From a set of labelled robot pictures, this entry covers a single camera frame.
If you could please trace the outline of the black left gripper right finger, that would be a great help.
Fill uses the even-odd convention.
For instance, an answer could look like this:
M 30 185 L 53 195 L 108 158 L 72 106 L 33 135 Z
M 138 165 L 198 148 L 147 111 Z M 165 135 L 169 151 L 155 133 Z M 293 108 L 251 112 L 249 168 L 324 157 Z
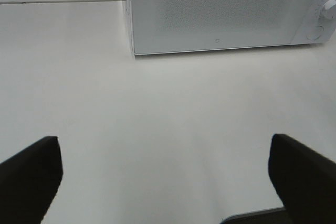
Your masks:
M 335 162 L 290 136 L 275 134 L 268 175 L 293 223 L 335 223 Z

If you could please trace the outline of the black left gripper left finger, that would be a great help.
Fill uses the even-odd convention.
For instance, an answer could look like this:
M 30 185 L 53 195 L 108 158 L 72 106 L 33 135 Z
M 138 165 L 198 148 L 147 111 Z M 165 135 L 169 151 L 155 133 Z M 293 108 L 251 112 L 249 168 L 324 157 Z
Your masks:
M 63 177 L 58 137 L 46 136 L 1 163 L 1 223 L 41 223 Z

